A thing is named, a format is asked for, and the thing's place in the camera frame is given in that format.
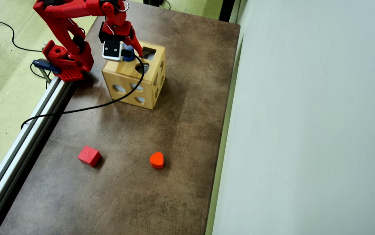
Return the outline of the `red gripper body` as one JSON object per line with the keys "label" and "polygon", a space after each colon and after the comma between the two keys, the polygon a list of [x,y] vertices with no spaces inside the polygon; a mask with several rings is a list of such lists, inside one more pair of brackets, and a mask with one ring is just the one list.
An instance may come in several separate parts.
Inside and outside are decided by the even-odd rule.
{"label": "red gripper body", "polygon": [[104,21],[101,24],[98,37],[102,43],[105,40],[117,40],[125,44],[134,44],[135,32],[129,21],[125,21],[121,26],[109,25]]}

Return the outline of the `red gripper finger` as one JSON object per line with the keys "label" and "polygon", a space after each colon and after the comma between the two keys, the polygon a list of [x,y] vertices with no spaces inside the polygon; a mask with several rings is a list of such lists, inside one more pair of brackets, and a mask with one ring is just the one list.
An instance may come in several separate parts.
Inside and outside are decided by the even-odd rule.
{"label": "red gripper finger", "polygon": [[142,47],[141,47],[135,33],[132,33],[129,36],[129,45],[131,45],[134,48],[134,50],[138,53],[139,57],[143,56]]}

